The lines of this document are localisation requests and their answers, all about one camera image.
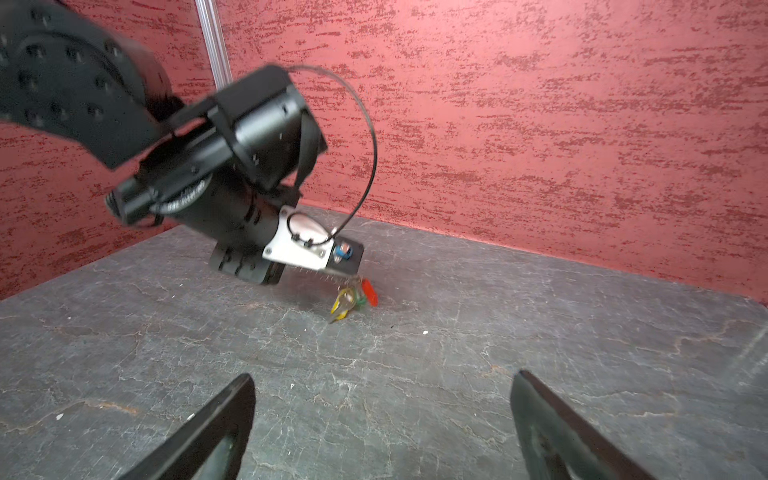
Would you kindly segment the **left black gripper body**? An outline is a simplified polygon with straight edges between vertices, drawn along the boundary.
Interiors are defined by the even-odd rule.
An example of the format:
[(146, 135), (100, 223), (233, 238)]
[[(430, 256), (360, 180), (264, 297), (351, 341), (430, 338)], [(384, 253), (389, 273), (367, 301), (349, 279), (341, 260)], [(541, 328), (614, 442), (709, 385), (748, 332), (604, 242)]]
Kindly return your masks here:
[(258, 285), (276, 285), (284, 272), (285, 265), (262, 257), (263, 250), (242, 252), (222, 243), (217, 243), (210, 258), (212, 270)]

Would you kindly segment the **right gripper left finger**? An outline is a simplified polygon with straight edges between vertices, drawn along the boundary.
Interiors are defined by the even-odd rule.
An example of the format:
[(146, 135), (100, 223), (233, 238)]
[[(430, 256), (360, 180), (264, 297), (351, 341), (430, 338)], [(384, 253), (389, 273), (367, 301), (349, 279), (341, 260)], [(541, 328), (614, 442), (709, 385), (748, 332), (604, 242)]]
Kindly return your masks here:
[(236, 479), (256, 407), (251, 375), (237, 376), (124, 479)]

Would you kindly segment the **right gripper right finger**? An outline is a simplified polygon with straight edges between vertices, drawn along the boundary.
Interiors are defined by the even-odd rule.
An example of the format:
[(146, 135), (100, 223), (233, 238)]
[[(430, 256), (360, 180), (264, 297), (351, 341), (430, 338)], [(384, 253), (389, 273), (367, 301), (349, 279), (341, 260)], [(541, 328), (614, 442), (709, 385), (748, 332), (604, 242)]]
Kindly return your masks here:
[(527, 370), (513, 378), (510, 406), (531, 479), (652, 477)]

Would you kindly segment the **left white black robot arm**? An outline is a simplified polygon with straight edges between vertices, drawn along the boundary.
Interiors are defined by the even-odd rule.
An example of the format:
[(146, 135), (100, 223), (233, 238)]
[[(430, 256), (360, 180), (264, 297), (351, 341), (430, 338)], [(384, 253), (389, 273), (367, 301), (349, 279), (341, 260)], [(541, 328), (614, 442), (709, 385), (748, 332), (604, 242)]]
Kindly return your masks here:
[(297, 208), (326, 139), (288, 69), (264, 66), (192, 105), (155, 57), (59, 1), (1, 5), (1, 117), (137, 173), (108, 209), (213, 239), (214, 270), (260, 285), (298, 267), (354, 280), (361, 243)]

